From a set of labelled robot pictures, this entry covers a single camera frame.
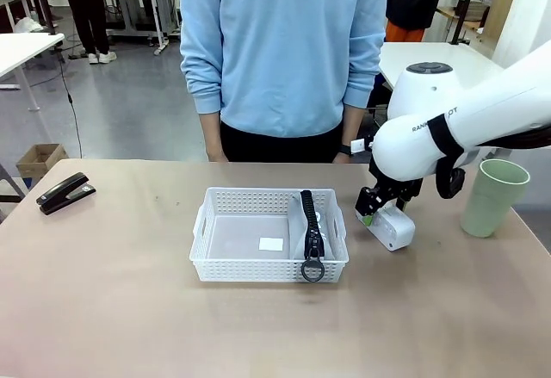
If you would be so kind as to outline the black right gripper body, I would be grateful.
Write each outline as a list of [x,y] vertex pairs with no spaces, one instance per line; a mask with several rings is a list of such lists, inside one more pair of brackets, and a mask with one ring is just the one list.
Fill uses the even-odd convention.
[[395,206],[397,207],[398,198],[411,201],[412,198],[417,197],[420,194],[422,184],[423,179],[401,182],[379,175],[373,189],[381,199],[381,207],[389,201],[396,201]]

